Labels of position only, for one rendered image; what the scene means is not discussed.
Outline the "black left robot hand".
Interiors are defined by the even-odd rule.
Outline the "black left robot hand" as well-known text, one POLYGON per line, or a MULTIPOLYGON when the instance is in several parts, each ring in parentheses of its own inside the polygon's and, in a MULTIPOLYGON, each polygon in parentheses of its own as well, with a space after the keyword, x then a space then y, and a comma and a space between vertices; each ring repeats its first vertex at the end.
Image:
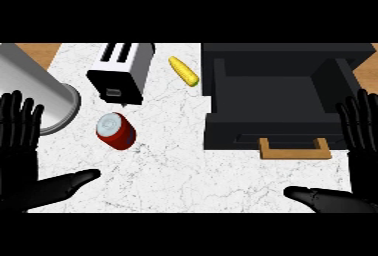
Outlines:
POLYGON ((38 139, 44 106, 15 90, 0 97, 0 214, 25 213, 66 200, 100 177, 87 169, 38 179, 38 139))

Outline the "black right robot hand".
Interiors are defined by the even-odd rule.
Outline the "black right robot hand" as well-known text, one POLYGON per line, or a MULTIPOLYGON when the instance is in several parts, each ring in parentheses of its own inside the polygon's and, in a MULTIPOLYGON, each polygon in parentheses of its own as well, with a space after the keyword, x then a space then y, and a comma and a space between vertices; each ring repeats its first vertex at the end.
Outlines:
POLYGON ((316 213, 378 214, 378 95, 365 89, 337 104, 347 145, 351 191, 289 186, 286 198, 316 213))

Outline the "black open drawer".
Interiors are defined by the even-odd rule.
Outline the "black open drawer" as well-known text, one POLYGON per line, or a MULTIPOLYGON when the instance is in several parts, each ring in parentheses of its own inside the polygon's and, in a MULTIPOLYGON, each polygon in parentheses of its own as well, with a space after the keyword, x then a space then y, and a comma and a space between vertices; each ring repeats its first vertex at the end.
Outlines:
POLYGON ((230 77, 214 61, 214 110, 205 117, 207 150, 254 150, 266 138, 275 149, 310 149, 323 138, 346 148, 335 105, 359 90, 347 61, 326 60, 309 76, 230 77))

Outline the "red soda can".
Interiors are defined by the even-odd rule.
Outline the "red soda can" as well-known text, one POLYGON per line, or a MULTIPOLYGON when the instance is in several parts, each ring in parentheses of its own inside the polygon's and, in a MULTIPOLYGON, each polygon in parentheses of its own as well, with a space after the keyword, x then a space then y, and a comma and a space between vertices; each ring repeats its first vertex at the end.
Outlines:
POLYGON ((117 113, 105 114, 96 124, 97 138, 117 150, 128 149, 136 141, 136 130, 126 117, 117 113))

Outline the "grey cylindrical pot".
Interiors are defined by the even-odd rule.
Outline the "grey cylindrical pot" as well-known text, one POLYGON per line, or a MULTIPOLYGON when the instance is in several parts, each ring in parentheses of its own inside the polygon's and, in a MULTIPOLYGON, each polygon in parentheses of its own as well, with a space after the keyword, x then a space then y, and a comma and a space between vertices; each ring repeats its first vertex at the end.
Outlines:
POLYGON ((0 43, 0 95, 13 90, 44 106, 40 134, 56 133, 75 118, 80 93, 56 80, 15 43, 0 43))

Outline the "black cabinet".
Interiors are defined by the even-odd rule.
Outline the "black cabinet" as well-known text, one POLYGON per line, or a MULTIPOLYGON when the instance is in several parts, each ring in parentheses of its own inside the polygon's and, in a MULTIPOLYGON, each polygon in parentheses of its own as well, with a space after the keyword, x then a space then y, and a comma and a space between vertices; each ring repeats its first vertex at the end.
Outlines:
POLYGON ((227 76, 310 76, 329 59, 354 70, 375 52, 371 43, 202 43, 202 95, 211 95, 216 59, 227 76))

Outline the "white and black toaster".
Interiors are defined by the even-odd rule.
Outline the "white and black toaster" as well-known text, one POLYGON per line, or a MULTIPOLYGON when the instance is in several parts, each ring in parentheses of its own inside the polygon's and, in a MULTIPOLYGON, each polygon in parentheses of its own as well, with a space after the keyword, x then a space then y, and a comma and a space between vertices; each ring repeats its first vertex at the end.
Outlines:
POLYGON ((106 103, 140 105, 154 43, 103 43, 87 78, 106 103))

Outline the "yellow corn cob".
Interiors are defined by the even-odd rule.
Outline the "yellow corn cob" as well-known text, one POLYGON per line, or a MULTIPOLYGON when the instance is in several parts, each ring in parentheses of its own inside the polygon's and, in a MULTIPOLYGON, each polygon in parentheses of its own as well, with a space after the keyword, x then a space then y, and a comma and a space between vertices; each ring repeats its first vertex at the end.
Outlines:
POLYGON ((171 56, 168 58, 168 63, 171 65, 171 68, 173 68, 176 74, 179 75, 179 77, 185 81, 185 83, 191 87, 195 87, 198 85, 198 82, 199 82, 199 77, 195 74, 195 72, 192 71, 192 69, 188 67, 188 65, 174 56, 171 56))

